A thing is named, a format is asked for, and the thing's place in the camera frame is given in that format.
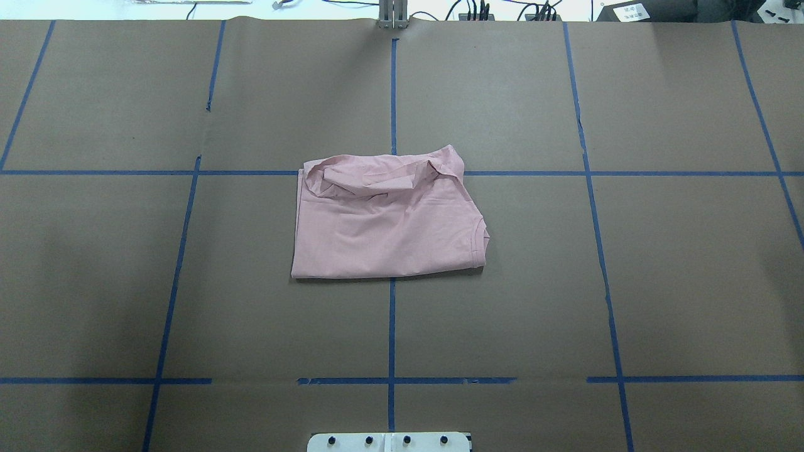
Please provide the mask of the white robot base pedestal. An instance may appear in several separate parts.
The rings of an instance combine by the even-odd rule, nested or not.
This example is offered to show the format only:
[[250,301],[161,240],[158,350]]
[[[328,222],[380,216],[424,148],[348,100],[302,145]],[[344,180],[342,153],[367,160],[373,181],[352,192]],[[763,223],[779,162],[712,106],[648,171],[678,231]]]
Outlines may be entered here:
[[314,434],[307,451],[473,451],[471,434],[445,432],[376,432]]

